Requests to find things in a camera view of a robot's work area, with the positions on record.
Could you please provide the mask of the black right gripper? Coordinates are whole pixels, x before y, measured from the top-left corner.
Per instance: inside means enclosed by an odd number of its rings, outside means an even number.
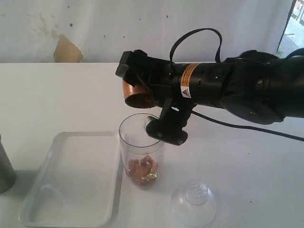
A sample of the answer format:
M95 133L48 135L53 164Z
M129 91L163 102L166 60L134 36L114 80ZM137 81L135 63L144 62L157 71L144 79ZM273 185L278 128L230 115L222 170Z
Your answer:
M119 61L115 74L131 86L143 86L143 107L162 107L158 118L148 116L148 123L159 121L173 123L173 107L193 107L194 73L197 63L170 64L168 61L154 59L160 65L152 69L152 58L140 49L125 51Z

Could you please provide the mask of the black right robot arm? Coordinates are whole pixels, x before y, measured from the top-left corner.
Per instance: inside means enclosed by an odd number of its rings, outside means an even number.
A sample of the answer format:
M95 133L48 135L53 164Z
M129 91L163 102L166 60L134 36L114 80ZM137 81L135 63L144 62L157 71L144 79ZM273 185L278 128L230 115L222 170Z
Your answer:
M147 89L160 119L185 125L192 109L225 109L258 124L304 115L304 51L285 58L250 50L214 63L172 63L125 51L116 75Z

